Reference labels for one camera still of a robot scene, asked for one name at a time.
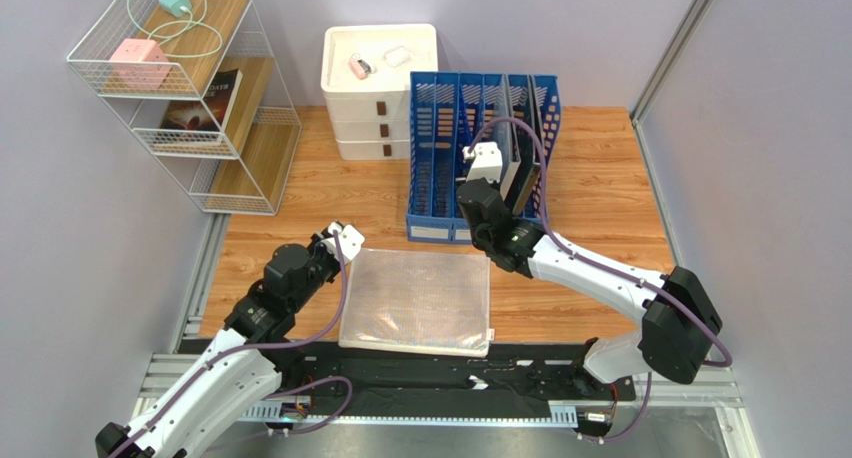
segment pink box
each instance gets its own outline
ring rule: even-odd
[[[169,59],[156,41],[127,38],[121,42],[109,61],[168,63]],[[116,63],[112,66],[121,81],[136,90],[156,90],[171,70],[171,66],[167,65]]]

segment white cable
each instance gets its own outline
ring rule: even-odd
[[[161,40],[163,40],[163,41],[160,42],[160,44],[167,43],[168,41],[170,41],[174,38],[177,38],[178,36],[182,35],[183,33],[186,33],[187,31],[191,30],[192,28],[195,28],[196,26],[202,26],[204,28],[207,28],[208,30],[215,33],[216,37],[219,38],[219,45],[216,46],[216,49],[214,49],[212,51],[208,51],[206,53],[198,53],[198,54],[195,54],[195,55],[173,55],[173,54],[165,53],[165,55],[169,58],[203,58],[205,56],[210,56],[210,55],[218,53],[219,50],[222,49],[222,46],[225,43],[225,40],[224,40],[224,38],[222,38],[222,34],[219,33],[219,30],[217,30],[216,28],[213,28],[212,26],[202,22],[204,20],[204,18],[207,16],[207,0],[202,0],[203,6],[204,6],[204,12],[201,13],[201,17],[198,20],[194,19],[192,10],[185,8],[185,7],[182,7],[181,10],[183,10],[185,13],[189,13],[189,19],[188,20],[174,20],[174,21],[170,21],[168,23],[163,23],[162,25],[154,28],[151,31],[146,30],[142,25],[140,25],[136,21],[135,18],[133,18],[133,13],[130,11],[130,1],[131,0],[127,0],[127,17],[130,18],[130,22],[133,23],[133,25],[137,29],[139,29],[139,31],[147,33],[148,39],[151,39],[153,37],[153,38],[160,38]],[[158,35],[157,34],[157,31],[159,31],[161,28],[165,28],[166,26],[169,26],[169,25],[177,25],[177,24],[180,24],[180,23],[185,23],[186,26],[184,26],[182,30],[178,31],[175,34],[172,34],[172,35]]]

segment teal charger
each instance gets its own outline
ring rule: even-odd
[[[184,13],[187,13],[187,11],[184,11],[181,8],[186,8],[191,11],[192,3],[190,3],[189,0],[160,0],[160,8],[171,13],[175,18],[180,18],[184,15]]]

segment wooden tabletop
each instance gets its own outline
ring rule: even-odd
[[[284,243],[307,244],[334,220],[351,223],[364,246],[481,253],[468,245],[409,242],[405,232],[408,161],[343,161],[324,107],[300,108],[304,129],[275,217],[234,215],[201,327],[213,336],[237,300]],[[672,258],[639,147],[624,108],[565,108],[548,168],[553,229],[625,263],[668,272]],[[339,281],[323,287],[288,334],[322,329],[337,308]],[[573,290],[509,274],[492,264],[491,325],[498,341],[583,342],[633,329],[612,309]],[[337,337],[337,328],[328,338]]]

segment white wall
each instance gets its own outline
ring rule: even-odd
[[[111,0],[0,0],[0,455],[94,456],[208,220],[65,64]]]
[[[580,106],[631,106],[691,1],[255,0],[296,104],[324,104],[328,28],[429,22],[442,70],[555,74]]]
[[[716,0],[643,131],[763,456],[849,456],[852,0]]]

